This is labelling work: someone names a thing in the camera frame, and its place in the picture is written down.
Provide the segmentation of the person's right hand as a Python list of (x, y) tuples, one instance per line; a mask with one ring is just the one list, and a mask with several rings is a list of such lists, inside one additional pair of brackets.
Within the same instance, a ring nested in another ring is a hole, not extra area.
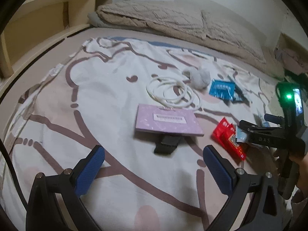
[[(283, 156), (285, 155), (285, 150), (276, 149), (273, 156), (276, 157), (276, 167), (278, 174), (281, 173), (283, 167)], [(296, 186), (301, 191), (303, 198), (307, 198), (307, 154), (303, 156), (289, 155), (289, 159), (299, 166), (299, 178)]]

